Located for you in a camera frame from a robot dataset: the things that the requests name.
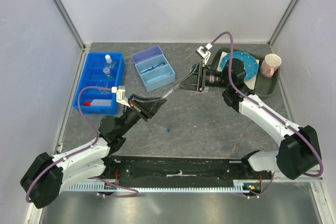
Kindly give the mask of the blue cap tube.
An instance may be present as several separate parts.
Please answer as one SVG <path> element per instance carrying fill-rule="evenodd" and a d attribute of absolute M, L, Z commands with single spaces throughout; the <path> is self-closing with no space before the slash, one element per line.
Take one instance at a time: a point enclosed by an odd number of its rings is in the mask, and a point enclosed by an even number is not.
<path fill-rule="evenodd" d="M 163 127 L 161 125 L 158 125 L 158 124 L 153 124 L 153 126 L 157 129 L 160 129 L 162 131 L 165 131 L 165 132 L 170 132 L 170 129 L 169 128 L 166 128 L 166 127 Z"/>
<path fill-rule="evenodd" d="M 165 95 L 162 96 L 162 99 L 166 99 L 171 93 L 173 93 L 174 91 L 177 91 L 179 88 L 180 88 L 179 85 L 175 85 Z"/>

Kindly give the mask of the clear flask white cap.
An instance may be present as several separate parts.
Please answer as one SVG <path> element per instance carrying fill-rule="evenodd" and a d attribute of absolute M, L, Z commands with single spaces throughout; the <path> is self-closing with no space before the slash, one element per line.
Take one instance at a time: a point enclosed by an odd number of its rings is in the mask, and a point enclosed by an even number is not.
<path fill-rule="evenodd" d="M 112 59 L 112 57 L 109 54 L 105 55 L 105 67 L 106 68 L 114 68 L 116 66 L 116 61 Z"/>

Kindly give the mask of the dark grey tray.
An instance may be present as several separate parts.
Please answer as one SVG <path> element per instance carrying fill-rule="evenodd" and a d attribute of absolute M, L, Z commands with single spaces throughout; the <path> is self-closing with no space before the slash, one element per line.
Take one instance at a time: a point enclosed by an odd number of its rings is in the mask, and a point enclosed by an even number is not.
<path fill-rule="evenodd" d="M 229 51 L 230 51 L 229 47 L 222 47 L 216 52 L 212 60 L 212 63 L 211 63 L 211 65 L 213 65 L 213 68 L 215 68 L 217 71 L 221 71 L 220 69 L 218 70 L 217 67 L 219 65 L 222 52 L 224 52 L 224 54 L 227 54 L 229 53 Z M 256 60 L 257 59 L 260 60 L 259 71 L 257 74 L 256 86 L 255 86 L 254 92 L 260 97 L 263 97 L 263 98 L 269 97 L 274 92 L 277 86 L 280 69 L 278 68 L 271 78 L 264 77 L 263 75 L 260 74 L 260 67 L 261 67 L 262 61 L 264 60 L 264 57 L 258 56 L 256 54 L 252 54 L 250 52 L 247 52 L 247 53 L 252 55 Z"/>

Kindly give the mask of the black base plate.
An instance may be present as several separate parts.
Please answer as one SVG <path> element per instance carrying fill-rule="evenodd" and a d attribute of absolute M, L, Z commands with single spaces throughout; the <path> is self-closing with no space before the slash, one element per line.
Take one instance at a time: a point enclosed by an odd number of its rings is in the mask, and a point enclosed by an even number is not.
<path fill-rule="evenodd" d="M 245 159 L 206 159 L 148 156 L 109 156 L 99 178 L 116 179 L 121 186 L 228 186 L 235 180 L 271 179 L 255 172 Z"/>

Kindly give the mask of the small glass beaker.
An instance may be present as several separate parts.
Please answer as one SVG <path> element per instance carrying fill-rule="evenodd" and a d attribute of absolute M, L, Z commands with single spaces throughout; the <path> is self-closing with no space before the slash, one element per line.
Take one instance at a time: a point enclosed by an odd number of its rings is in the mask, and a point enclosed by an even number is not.
<path fill-rule="evenodd" d="M 104 75 L 106 76 L 106 79 L 107 80 L 115 80 L 113 74 L 112 74 L 112 71 L 111 71 L 111 68 L 110 67 L 104 67 L 102 69 L 102 72 L 104 73 Z"/>

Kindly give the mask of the blue safety glasses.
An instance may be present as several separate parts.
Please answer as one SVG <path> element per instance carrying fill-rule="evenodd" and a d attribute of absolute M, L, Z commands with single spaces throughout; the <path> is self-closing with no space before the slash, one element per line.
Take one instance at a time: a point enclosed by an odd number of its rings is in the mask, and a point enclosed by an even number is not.
<path fill-rule="evenodd" d="M 165 62 L 158 63 L 156 66 L 151 66 L 150 68 L 144 70 L 143 72 L 141 72 L 141 74 L 145 74 L 147 72 L 150 72 L 150 71 L 152 71 L 152 70 L 154 70 L 154 69 L 156 69 L 156 68 L 158 68 L 160 66 L 164 66 L 164 65 L 166 65 Z"/>

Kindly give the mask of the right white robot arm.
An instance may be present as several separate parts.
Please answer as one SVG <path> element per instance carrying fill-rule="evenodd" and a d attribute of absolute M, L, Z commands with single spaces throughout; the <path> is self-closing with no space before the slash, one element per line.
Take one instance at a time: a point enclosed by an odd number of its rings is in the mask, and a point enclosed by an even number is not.
<path fill-rule="evenodd" d="M 244 64 L 239 59 L 229 60 L 223 71 L 199 62 L 174 89 L 202 92 L 209 87 L 223 87 L 225 103 L 254 121 L 277 143 L 276 151 L 254 151 L 244 157 L 240 172 L 245 178 L 254 178 L 267 170 L 281 172 L 294 180 L 301 175 L 309 176 L 308 171 L 315 166 L 319 166 L 316 176 L 321 176 L 323 163 L 316 130 L 309 125 L 301 127 L 266 105 L 245 85 L 245 75 Z"/>

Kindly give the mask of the glass stirring pipette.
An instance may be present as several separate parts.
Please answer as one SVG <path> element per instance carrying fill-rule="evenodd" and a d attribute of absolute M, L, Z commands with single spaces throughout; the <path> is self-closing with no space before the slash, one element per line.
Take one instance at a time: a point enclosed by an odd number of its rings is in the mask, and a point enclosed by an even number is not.
<path fill-rule="evenodd" d="M 149 80 L 151 79 L 163 79 L 165 77 L 168 77 L 170 76 L 170 73 L 169 72 L 157 72 L 157 73 L 152 73 L 150 76 L 149 76 Z"/>

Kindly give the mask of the glass funnel dish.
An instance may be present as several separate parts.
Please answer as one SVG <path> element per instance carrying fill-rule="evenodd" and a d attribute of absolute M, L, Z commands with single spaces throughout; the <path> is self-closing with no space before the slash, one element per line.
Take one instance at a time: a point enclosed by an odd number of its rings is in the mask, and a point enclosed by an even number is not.
<path fill-rule="evenodd" d="M 100 80 L 97 82 L 96 86 L 99 87 L 99 92 L 101 94 L 110 94 L 110 88 L 108 87 L 108 82 L 105 80 Z"/>

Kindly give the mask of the teal dotted plate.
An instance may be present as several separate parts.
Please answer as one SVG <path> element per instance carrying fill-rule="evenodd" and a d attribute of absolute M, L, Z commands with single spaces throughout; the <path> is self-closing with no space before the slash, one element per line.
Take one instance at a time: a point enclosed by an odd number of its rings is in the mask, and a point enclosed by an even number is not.
<path fill-rule="evenodd" d="M 249 81 L 257 75 L 259 63 L 252 55 L 246 52 L 234 51 L 233 58 L 240 60 L 244 64 L 244 70 L 246 72 L 246 76 L 244 78 L 245 81 Z M 224 52 L 222 52 L 217 69 L 222 70 L 228 63 L 229 59 L 230 53 L 224 54 Z"/>

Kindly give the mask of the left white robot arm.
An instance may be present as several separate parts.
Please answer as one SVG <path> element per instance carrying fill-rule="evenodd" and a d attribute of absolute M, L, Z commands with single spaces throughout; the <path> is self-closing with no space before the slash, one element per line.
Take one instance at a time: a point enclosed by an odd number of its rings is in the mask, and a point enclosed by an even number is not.
<path fill-rule="evenodd" d="M 68 187 L 88 178 L 111 178 L 115 165 L 107 157 L 125 143 L 127 131 L 139 120 L 149 121 L 166 102 L 165 98 L 142 98 L 135 94 L 120 116 L 107 115 L 100 121 L 95 138 L 62 154 L 50 156 L 44 152 L 36 156 L 20 185 L 25 199 L 36 208 L 44 208 Z"/>

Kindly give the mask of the red cap wash bottle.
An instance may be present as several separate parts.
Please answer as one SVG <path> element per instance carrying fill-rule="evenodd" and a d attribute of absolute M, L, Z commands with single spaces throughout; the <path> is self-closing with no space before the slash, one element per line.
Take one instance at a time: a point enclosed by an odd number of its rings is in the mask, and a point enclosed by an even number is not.
<path fill-rule="evenodd" d="M 87 101 L 83 106 L 102 106 L 102 107 L 111 107 L 111 99 L 93 99 L 92 101 Z"/>

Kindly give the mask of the light blue box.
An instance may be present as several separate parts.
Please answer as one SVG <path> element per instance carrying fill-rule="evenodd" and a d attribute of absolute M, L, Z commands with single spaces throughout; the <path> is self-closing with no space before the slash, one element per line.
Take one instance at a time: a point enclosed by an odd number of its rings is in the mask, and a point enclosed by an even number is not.
<path fill-rule="evenodd" d="M 156 57 L 148 58 L 144 61 L 141 61 L 140 63 L 137 63 L 135 67 L 139 72 L 139 74 L 142 75 L 166 65 L 168 65 L 168 61 L 166 57 L 163 54 L 161 54 Z"/>
<path fill-rule="evenodd" d="M 151 79 L 151 80 L 149 80 L 149 76 L 152 73 L 157 73 L 157 72 L 169 72 L 170 76 L 165 77 L 163 79 Z M 156 90 L 160 87 L 163 87 L 167 84 L 170 84 L 170 83 L 174 82 L 175 81 L 175 72 L 171 68 L 170 65 L 166 65 L 166 66 L 159 67 L 155 70 L 152 70 L 148 73 L 142 74 L 142 75 L 140 75 L 140 77 L 143 81 L 143 84 L 144 84 L 144 87 L 145 87 L 146 91 L 151 92 L 153 90 Z"/>

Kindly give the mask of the white paper sheet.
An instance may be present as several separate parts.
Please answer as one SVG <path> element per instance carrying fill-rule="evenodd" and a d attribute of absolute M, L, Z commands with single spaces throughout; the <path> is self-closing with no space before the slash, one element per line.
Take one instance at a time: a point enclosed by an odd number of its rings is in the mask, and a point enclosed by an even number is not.
<path fill-rule="evenodd" d="M 259 62 L 260 60 L 257 59 L 256 60 L 256 74 L 250 80 L 245 81 L 246 86 L 251 90 L 254 90 L 256 86 L 256 79 L 257 79 L 257 74 L 259 71 Z"/>

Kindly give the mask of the purple plastic box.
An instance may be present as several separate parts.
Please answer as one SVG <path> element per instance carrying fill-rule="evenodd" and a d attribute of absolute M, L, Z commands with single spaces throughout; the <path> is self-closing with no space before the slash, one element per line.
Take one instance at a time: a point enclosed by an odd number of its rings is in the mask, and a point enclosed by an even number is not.
<path fill-rule="evenodd" d="M 131 56 L 133 62 L 135 64 L 141 63 L 143 61 L 146 61 L 148 59 L 160 56 L 163 54 L 163 51 L 159 45 L 156 45 L 154 47 L 151 47 L 149 49 L 146 49 L 141 52 L 137 52 Z"/>

